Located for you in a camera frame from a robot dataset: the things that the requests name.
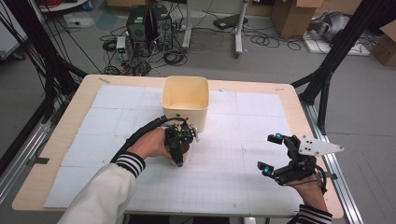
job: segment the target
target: hand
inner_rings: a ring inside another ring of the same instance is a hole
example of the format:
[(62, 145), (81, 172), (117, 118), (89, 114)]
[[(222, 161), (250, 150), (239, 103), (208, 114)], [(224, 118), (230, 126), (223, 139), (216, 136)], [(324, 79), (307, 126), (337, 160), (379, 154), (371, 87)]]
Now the hand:
[(165, 130), (156, 128), (151, 132), (145, 133), (139, 138), (133, 146), (127, 151), (133, 152), (140, 156), (143, 160), (147, 157), (164, 156), (168, 160), (172, 160), (171, 154), (165, 149)]
[(328, 212), (318, 178), (315, 175), (291, 181), (287, 185), (297, 190), (305, 205)]

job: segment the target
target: yellow container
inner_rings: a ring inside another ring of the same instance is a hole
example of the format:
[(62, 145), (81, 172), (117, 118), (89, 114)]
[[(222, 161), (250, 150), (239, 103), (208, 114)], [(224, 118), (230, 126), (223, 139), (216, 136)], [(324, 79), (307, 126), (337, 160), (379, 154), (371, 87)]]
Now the yellow container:
[(163, 84), (163, 113), (168, 118), (188, 118), (201, 133), (209, 107), (209, 84), (204, 77), (167, 77)]

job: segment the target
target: person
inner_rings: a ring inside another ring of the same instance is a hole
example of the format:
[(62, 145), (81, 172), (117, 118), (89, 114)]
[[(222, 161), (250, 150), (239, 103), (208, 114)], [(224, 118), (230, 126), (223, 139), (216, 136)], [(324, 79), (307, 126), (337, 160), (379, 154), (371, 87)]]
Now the person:
[[(136, 179), (145, 169), (144, 159), (164, 156), (165, 133), (157, 128), (144, 134), (115, 163), (102, 167), (70, 204), (59, 223), (121, 223), (123, 212), (136, 190)], [(303, 198), (298, 215), (290, 223), (332, 223), (314, 175), (288, 185)]]

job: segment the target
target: gray floor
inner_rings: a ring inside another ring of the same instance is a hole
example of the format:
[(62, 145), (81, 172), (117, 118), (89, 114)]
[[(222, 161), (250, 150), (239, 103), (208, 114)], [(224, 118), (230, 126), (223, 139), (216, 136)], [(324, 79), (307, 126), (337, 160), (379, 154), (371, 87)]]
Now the gray floor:
[[(90, 15), (95, 18), (96, 25), (75, 31), (72, 35), (102, 70), (105, 52), (99, 36), (121, 27), (126, 19), (102, 7), (91, 11)], [(207, 16), (201, 25), (214, 28), (211, 25), (213, 20), (214, 17)], [(247, 25), (263, 28), (270, 26), (271, 22), (268, 18), (249, 18)], [(76, 44), (65, 33), (62, 37), (73, 63), (88, 73), (96, 74), (97, 69)], [(161, 67), (158, 71), (164, 77), (186, 75), (291, 83), (315, 71), (325, 58), (322, 54), (308, 53), (303, 43), (300, 43), (301, 50), (291, 50), (285, 44), (266, 48), (243, 36), (244, 53), (236, 60), (233, 42), (233, 37), (194, 31), (188, 62), (180, 67)], [(160, 73), (151, 71), (149, 76), (158, 77)], [(331, 142), (346, 148), (337, 154), (337, 159), (365, 223), (393, 223), (396, 219), (396, 194), (393, 193), (396, 177), (392, 169), (396, 158), (394, 83), (396, 68), (383, 66), (373, 55), (347, 56), (332, 78), (326, 130)], [(0, 86), (1, 156), (43, 100), (43, 89), (28, 60), (0, 62)], [(30, 167), (26, 167), (1, 203), (1, 223), (55, 223), (62, 214), (12, 210), (12, 200), (29, 170)], [(273, 219), (273, 223), (285, 222)], [(346, 222), (338, 219), (334, 223)]]

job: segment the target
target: striped cuff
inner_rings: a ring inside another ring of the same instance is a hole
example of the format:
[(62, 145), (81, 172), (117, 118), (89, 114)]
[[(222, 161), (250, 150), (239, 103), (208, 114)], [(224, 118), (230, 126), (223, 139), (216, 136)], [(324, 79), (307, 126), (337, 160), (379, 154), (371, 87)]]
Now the striped cuff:
[(138, 155), (132, 152), (124, 152), (116, 160), (116, 164), (119, 167), (127, 169), (130, 171), (135, 178), (137, 178), (140, 173), (146, 168), (146, 163)]
[(316, 208), (300, 204), (297, 223), (332, 224), (332, 214)]

